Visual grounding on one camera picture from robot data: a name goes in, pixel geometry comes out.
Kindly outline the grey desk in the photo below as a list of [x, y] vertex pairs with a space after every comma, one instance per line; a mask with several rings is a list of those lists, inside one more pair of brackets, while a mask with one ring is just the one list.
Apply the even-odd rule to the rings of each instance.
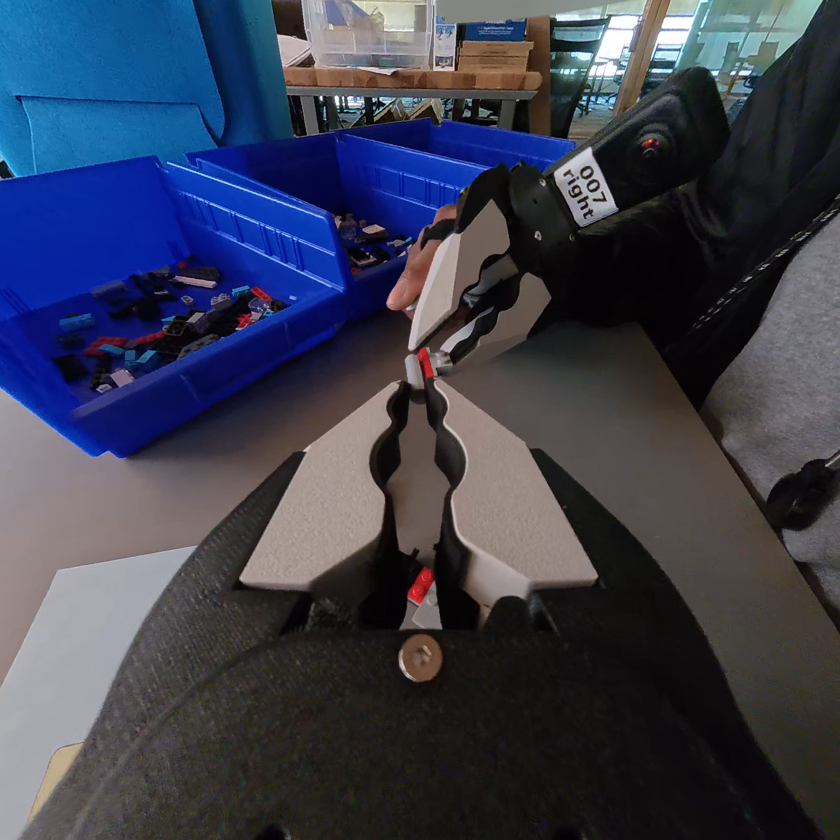
[[[2, 677], [58, 571], [200, 542], [404, 374], [379, 313], [137, 455], [92, 457], [2, 394]], [[756, 739], [838, 838], [838, 631], [646, 336], [560, 324], [452, 386], [548, 454], [659, 563]]]

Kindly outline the dark blue box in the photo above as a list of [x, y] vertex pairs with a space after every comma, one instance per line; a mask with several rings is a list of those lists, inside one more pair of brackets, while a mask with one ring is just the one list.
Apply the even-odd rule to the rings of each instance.
[[511, 43], [525, 40], [526, 18], [510, 18], [489, 22], [458, 24], [458, 34], [464, 41]]

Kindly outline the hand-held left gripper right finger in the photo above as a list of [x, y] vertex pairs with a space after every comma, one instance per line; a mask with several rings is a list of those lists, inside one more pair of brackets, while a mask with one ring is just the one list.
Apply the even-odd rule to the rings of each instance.
[[480, 625], [509, 596], [593, 586], [594, 564], [526, 443], [443, 381], [425, 394], [448, 481], [434, 562], [441, 624]]

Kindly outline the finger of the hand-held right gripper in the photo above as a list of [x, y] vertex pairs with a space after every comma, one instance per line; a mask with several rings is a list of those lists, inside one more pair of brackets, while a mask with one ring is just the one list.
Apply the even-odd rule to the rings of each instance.
[[509, 181], [510, 170], [498, 164], [461, 193], [454, 229], [438, 247], [416, 305], [410, 352], [420, 350], [455, 313], [462, 295], [480, 280], [484, 263], [508, 252]]
[[446, 341], [446, 373], [491, 361], [523, 343], [551, 302], [543, 280], [527, 272], [479, 297], [469, 320]]

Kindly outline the person's right forearm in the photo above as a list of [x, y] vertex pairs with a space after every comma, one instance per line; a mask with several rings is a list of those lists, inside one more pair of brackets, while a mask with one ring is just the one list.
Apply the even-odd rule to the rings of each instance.
[[773, 247], [785, 189], [701, 177], [585, 228], [571, 257], [545, 271], [555, 322], [639, 323], [655, 343], [678, 338]]

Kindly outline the grey red brick assembly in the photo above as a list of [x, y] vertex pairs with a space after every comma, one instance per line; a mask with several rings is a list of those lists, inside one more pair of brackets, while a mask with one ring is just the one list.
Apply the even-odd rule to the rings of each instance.
[[449, 353], [428, 347], [409, 353], [404, 364], [406, 381], [414, 393], [425, 391], [427, 382], [449, 375], [454, 366]]

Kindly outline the blue storage bin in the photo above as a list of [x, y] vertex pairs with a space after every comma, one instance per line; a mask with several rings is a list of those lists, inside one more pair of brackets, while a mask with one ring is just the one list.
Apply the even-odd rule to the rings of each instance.
[[544, 170], [575, 148], [570, 140], [449, 120], [441, 124], [420, 119], [364, 126], [346, 129], [339, 138], [351, 135], [483, 168], [498, 163], [513, 166], [522, 161]]
[[[143, 157], [2, 181], [1, 210], [2, 390], [92, 456], [131, 455], [349, 317], [332, 217], [266, 188]], [[91, 289], [188, 257], [222, 274], [216, 290], [195, 292], [198, 308], [241, 286], [288, 307], [113, 392], [91, 391], [89, 364], [68, 382], [54, 362], [74, 354], [60, 321], [90, 313], [86, 344], [151, 333], [160, 318], [115, 322]]]
[[237, 216], [247, 245], [267, 245], [272, 256], [342, 292], [354, 321], [385, 307], [405, 260], [353, 268], [334, 218], [351, 214], [390, 239], [416, 236], [486, 169], [341, 132], [185, 157], [201, 175], [245, 193], [242, 209], [232, 197], [221, 204]]

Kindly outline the person's torso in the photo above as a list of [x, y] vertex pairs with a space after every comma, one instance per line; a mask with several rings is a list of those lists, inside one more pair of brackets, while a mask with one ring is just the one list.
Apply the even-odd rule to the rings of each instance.
[[838, 2], [761, 77], [702, 177], [785, 189], [773, 249], [666, 359], [809, 584], [838, 607]]

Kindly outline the clear plastic storage box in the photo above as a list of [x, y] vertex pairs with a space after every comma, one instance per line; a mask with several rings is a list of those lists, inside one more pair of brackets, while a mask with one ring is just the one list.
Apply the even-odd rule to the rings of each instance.
[[428, 70], [433, 1], [302, 1], [318, 68]]

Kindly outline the person's right hand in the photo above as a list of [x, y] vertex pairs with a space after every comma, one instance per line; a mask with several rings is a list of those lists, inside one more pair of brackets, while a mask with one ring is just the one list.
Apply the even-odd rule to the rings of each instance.
[[432, 224], [425, 226], [416, 237], [416, 242], [407, 251], [406, 265], [386, 300], [386, 307], [394, 312], [403, 312], [409, 319], [415, 316], [417, 300], [421, 296], [428, 271], [442, 240], [430, 238], [429, 228], [444, 221], [455, 220], [457, 206], [449, 204], [439, 208]]

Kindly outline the long grey studded plate assembly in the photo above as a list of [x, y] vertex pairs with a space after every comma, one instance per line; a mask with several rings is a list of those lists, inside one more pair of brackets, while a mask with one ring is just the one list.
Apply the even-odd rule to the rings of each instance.
[[419, 549], [404, 556], [410, 586], [406, 595], [406, 609], [401, 624], [403, 631], [441, 629], [434, 571], [419, 557]]

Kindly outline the black mesh chair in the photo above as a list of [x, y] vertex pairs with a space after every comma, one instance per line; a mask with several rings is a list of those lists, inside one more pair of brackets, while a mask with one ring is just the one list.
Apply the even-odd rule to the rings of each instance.
[[549, 21], [551, 136], [567, 139], [611, 16]]

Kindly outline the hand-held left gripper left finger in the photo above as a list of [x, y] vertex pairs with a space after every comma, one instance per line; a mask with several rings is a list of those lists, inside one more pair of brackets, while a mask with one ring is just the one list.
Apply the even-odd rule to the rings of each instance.
[[239, 581], [261, 591], [367, 597], [396, 544], [387, 493], [411, 386], [395, 381], [303, 452]]

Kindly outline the pile of mixed toy bricks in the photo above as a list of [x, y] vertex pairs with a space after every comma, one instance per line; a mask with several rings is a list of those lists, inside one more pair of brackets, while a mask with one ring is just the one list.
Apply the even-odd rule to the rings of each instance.
[[332, 219], [353, 275], [406, 256], [416, 242], [413, 236], [392, 234], [386, 227], [358, 219], [352, 213], [336, 213]]
[[49, 360], [61, 379], [106, 394], [283, 312], [293, 297], [221, 288], [224, 274], [193, 259], [89, 290], [97, 311], [59, 318]]

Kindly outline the flat cardboard boxes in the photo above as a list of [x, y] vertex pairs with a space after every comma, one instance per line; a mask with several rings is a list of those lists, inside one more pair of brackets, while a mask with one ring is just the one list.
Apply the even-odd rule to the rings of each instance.
[[461, 72], [522, 74], [528, 70], [533, 42], [528, 40], [464, 40], [458, 50]]

